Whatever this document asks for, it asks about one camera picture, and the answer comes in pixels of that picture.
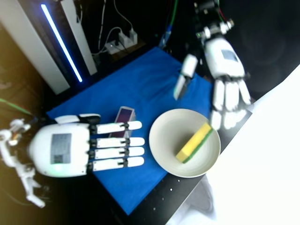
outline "back of robotic hand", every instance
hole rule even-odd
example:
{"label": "back of robotic hand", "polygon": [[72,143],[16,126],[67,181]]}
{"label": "back of robotic hand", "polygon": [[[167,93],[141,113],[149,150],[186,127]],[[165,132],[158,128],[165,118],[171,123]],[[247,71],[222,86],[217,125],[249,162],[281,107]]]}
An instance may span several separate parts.
{"label": "back of robotic hand", "polygon": [[[251,97],[244,81],[246,76],[244,67],[233,47],[223,36],[232,28],[233,21],[220,21],[221,11],[213,0],[201,5],[195,4],[195,11],[198,21],[207,17],[214,19],[209,20],[207,26],[203,26],[203,23],[195,24],[195,27],[201,27],[201,30],[196,30],[195,33],[199,44],[194,45],[194,48],[199,49],[191,49],[191,53],[184,59],[174,89],[174,98],[177,100],[184,95],[196,67],[199,63],[206,62],[215,80],[210,124],[215,130],[219,130],[222,126],[230,129],[246,115],[245,107],[251,104]],[[200,54],[194,54],[198,50],[203,51],[203,59]]]}

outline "black table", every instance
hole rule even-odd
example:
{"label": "black table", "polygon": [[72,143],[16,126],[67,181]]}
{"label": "black table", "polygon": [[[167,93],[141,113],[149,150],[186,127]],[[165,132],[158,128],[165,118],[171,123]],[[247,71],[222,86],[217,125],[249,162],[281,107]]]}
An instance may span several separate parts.
{"label": "black table", "polygon": [[[251,114],[247,111],[245,118],[236,127],[230,130],[219,130],[221,152],[224,151]],[[115,221],[116,224],[164,225],[184,203],[201,178],[202,176],[189,179],[179,178],[168,173],[135,210],[127,216],[96,177],[93,175],[87,176],[81,178],[81,183],[84,182],[85,189],[90,187],[82,191],[80,198],[84,202],[78,203],[78,199],[76,199],[77,204],[81,204],[82,209],[78,217],[84,218],[84,211],[86,211],[86,217],[95,218],[95,221],[98,222],[99,218],[105,219],[110,215],[117,221]]]}

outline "plate rim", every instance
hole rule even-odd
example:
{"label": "plate rim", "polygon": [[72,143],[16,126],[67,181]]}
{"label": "plate rim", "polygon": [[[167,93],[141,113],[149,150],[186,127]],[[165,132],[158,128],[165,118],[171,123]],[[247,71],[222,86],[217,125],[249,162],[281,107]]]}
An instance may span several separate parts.
{"label": "plate rim", "polygon": [[198,114],[200,114],[201,116],[203,116],[201,113],[199,113],[199,112],[197,112],[197,111],[195,111],[195,110],[185,109],[185,108],[171,109],[171,110],[168,110],[168,111],[166,111],[166,112],[160,114],[160,115],[154,120],[154,122],[153,122],[153,124],[152,124],[152,126],[151,126],[151,128],[150,128],[150,132],[149,132],[148,140],[149,140],[149,148],[150,148],[151,154],[152,154],[152,156],[154,157],[156,163],[157,163],[160,167],[162,167],[162,168],[163,168],[164,170],[166,170],[168,173],[170,173],[170,174],[172,174],[172,175],[174,175],[174,176],[176,176],[176,177],[182,177],[182,178],[195,178],[195,177],[200,177],[200,176],[206,174],[206,173],[214,166],[214,164],[217,162],[217,159],[219,158],[219,156],[220,156],[220,154],[221,154],[221,139],[220,139],[219,133],[218,133],[216,130],[213,130],[213,132],[215,132],[215,133],[217,134],[217,138],[218,138],[218,143],[219,143],[219,151],[218,151],[219,153],[218,153],[218,156],[217,156],[216,161],[214,162],[214,164],[213,164],[206,172],[203,172],[203,173],[201,173],[201,174],[199,174],[199,175],[195,175],[195,176],[181,176],[181,175],[174,174],[174,173],[170,172],[169,170],[167,170],[164,166],[162,166],[162,165],[157,161],[157,159],[155,158],[155,156],[154,156],[154,154],[153,154],[153,152],[152,152],[152,149],[151,149],[151,146],[150,146],[150,134],[151,134],[153,125],[154,125],[155,122],[156,122],[161,116],[163,116],[164,114],[169,113],[169,112],[171,112],[171,111],[176,111],[176,110],[187,110],[187,111],[192,111],[192,112],[198,113]]}

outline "power outlet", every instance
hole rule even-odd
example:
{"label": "power outlet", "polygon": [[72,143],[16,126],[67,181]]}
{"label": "power outlet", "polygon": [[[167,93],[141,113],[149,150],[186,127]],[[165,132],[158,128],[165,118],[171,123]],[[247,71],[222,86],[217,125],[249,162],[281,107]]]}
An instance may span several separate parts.
{"label": "power outlet", "polygon": [[123,44],[116,45],[116,41],[111,41],[105,44],[105,47],[110,55],[118,53],[119,51],[124,50],[125,48],[132,47],[137,44],[137,33],[134,30],[129,32],[129,37],[123,33],[119,33],[119,41]]}

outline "white plate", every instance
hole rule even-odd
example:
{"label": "white plate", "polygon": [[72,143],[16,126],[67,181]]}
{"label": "white plate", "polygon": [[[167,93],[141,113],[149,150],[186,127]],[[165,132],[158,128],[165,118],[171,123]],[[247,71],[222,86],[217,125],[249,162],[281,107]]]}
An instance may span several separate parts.
{"label": "white plate", "polygon": [[205,174],[216,162],[221,152],[217,131],[213,131],[204,145],[185,164],[176,154],[207,118],[189,109],[173,109],[160,115],[153,123],[149,144],[153,157],[167,172],[184,178]]}

